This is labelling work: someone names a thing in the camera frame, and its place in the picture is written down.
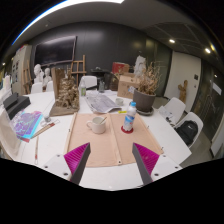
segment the figurine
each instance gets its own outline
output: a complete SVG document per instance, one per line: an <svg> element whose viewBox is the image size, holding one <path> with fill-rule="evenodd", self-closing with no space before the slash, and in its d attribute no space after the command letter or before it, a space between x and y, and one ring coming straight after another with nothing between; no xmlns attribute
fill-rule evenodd
<svg viewBox="0 0 224 224"><path fill-rule="evenodd" d="M45 69L45 78L43 79L43 86L47 86L47 83L50 82L52 78L50 77L50 69Z"/></svg>
<svg viewBox="0 0 224 224"><path fill-rule="evenodd" d="M39 64L35 65L34 74L36 76L36 78L34 79L34 83L43 82L44 73L43 73L43 71L41 69L41 66Z"/></svg>
<svg viewBox="0 0 224 224"><path fill-rule="evenodd" d="M186 102L187 84L188 84L188 81L187 81L187 80L184 80L184 86L182 86L182 85L178 85L178 89L180 90L180 97L179 97L179 99L180 99L183 103Z"/></svg>

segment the cloth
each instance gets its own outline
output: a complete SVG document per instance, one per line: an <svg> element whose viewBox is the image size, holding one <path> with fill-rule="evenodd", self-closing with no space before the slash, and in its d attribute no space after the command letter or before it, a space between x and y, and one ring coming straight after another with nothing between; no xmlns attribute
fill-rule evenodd
<svg viewBox="0 0 224 224"><path fill-rule="evenodd" d="M91 121L94 117L96 117L94 114L76 115L67 150L70 152L80 145L90 142L91 153L86 167L107 167L135 163L132 153L133 142L149 148L158 155L163 153L161 146L138 114L135 116L134 131L131 134L125 134L121 130L125 114L108 113L102 115L102 117L107 117L106 131L103 134L94 134L86 126L86 122Z"/></svg>

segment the statue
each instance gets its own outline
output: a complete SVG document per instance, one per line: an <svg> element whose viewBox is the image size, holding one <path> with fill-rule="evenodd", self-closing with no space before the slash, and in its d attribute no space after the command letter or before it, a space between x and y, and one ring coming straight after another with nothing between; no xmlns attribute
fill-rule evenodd
<svg viewBox="0 0 224 224"><path fill-rule="evenodd" d="M34 74L36 76L36 78L34 79L34 83L43 82L44 73L43 73L43 71L41 69L41 66L39 64L35 65Z"/></svg>
<svg viewBox="0 0 224 224"><path fill-rule="evenodd" d="M50 77L50 69L46 68L44 72L45 78L43 79L43 86L47 86L47 83L52 80L52 78Z"/></svg>
<svg viewBox="0 0 224 224"><path fill-rule="evenodd" d="M60 80L56 107L79 109L79 91L74 83L75 79L71 75L71 71L68 72L68 78L63 78Z"/></svg>
<svg viewBox="0 0 224 224"><path fill-rule="evenodd" d="M186 102L187 84L188 84L188 81L187 81L187 80L184 80L184 86L182 86L182 85L178 85L178 89L180 90L180 97L179 97L179 99L180 99L183 103Z"/></svg>

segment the floor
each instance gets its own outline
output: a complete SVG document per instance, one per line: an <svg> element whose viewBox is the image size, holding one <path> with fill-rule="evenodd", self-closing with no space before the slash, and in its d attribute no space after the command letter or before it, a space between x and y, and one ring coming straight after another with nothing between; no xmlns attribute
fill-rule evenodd
<svg viewBox="0 0 224 224"><path fill-rule="evenodd" d="M160 106L164 106L168 100L163 97L156 97L153 107L154 108L159 108ZM190 148L192 154L180 164L182 168L185 168L190 165L198 164L198 163L203 163L203 162L208 162L213 160L213 157L210 152L210 147L211 147L211 142L209 139L206 137L206 135L201 131L198 139L194 143L194 145Z"/></svg>

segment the door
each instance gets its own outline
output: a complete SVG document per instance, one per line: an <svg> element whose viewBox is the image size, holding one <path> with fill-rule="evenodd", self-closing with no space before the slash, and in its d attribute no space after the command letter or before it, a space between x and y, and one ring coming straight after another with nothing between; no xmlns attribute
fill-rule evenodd
<svg viewBox="0 0 224 224"><path fill-rule="evenodd" d="M207 62L202 64L202 79L193 107L204 126L202 131L211 141L218 130L224 112L224 77Z"/></svg>

